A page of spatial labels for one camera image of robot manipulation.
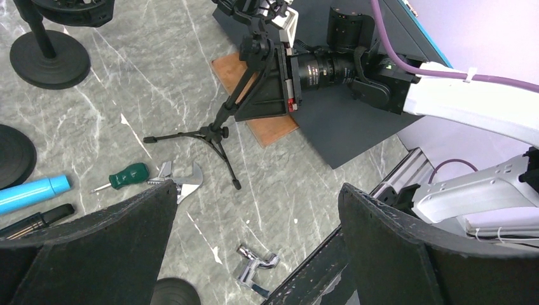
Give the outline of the black toy microphone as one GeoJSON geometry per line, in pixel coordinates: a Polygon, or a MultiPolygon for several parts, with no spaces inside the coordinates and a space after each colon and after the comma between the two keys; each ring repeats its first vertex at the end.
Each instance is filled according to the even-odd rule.
{"type": "Polygon", "coordinates": [[[70,217],[75,213],[75,207],[66,203],[46,212],[38,212],[1,229],[1,238],[7,240],[19,239],[34,231],[50,227],[52,224],[70,217]]]}

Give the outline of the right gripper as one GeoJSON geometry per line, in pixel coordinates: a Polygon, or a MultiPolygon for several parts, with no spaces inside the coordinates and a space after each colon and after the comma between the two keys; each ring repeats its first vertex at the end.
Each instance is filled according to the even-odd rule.
{"type": "Polygon", "coordinates": [[[328,46],[310,46],[299,39],[294,45],[304,51],[288,57],[282,44],[275,46],[273,61],[263,79],[242,99],[236,121],[285,116],[299,109],[304,91],[348,84],[357,77],[351,53],[333,51],[328,46]]]}

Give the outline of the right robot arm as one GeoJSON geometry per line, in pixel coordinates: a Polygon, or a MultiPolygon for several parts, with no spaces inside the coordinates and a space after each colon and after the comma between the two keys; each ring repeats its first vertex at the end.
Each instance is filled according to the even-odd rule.
{"type": "Polygon", "coordinates": [[[419,186],[412,211],[434,224],[463,215],[538,206],[538,86],[511,78],[448,68],[435,62],[413,67],[392,48],[380,5],[371,2],[372,17],[392,60],[419,82],[404,99],[403,110],[472,126],[531,146],[526,154],[468,175],[419,186]]]}

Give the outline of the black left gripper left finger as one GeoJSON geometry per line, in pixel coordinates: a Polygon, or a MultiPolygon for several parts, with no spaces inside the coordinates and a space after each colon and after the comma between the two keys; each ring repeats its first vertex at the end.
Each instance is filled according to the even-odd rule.
{"type": "Polygon", "coordinates": [[[177,211],[172,182],[1,240],[2,304],[149,304],[177,211]]]}

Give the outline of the black stand for pink microphone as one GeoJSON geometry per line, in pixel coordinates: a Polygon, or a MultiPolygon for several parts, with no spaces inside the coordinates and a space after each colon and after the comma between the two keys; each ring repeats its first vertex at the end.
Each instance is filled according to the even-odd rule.
{"type": "Polygon", "coordinates": [[[37,152],[19,130],[1,125],[1,190],[23,184],[32,174],[37,152]]]}

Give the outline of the black tripod microphone stand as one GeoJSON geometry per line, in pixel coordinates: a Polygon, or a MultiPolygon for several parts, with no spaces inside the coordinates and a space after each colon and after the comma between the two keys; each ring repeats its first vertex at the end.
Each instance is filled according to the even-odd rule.
{"type": "Polygon", "coordinates": [[[247,64],[247,70],[243,73],[234,91],[221,105],[214,121],[193,132],[179,132],[160,137],[145,137],[143,143],[153,144],[161,140],[190,137],[208,144],[217,155],[225,162],[232,178],[232,183],[237,190],[242,188],[240,181],[232,169],[221,144],[223,139],[228,138],[229,130],[223,124],[229,117],[234,116],[239,109],[242,99],[248,91],[263,79],[264,71],[268,70],[273,61],[275,44],[268,37],[267,25],[271,24],[268,17],[257,12],[261,1],[214,1],[217,9],[225,15],[232,17],[237,22],[245,24],[249,28],[249,35],[244,36],[240,44],[240,60],[247,64]]]}

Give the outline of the blue toy microphone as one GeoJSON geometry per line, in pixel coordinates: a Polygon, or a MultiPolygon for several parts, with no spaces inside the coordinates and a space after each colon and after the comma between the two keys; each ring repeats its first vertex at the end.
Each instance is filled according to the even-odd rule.
{"type": "Polygon", "coordinates": [[[44,178],[1,190],[1,215],[54,198],[71,189],[66,175],[44,178]]]}

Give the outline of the black front microphone stand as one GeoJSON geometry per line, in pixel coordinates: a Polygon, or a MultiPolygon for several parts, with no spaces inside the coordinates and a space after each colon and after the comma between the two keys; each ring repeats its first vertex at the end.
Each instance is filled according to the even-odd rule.
{"type": "Polygon", "coordinates": [[[162,278],[156,282],[150,305],[201,305],[196,289],[180,278],[162,278]]]}

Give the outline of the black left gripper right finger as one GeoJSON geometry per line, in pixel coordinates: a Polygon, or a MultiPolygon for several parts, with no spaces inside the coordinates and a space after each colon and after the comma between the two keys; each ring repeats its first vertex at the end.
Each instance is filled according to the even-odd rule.
{"type": "Polygon", "coordinates": [[[457,236],[343,184],[339,218],[362,304],[537,304],[538,253],[457,236]]]}

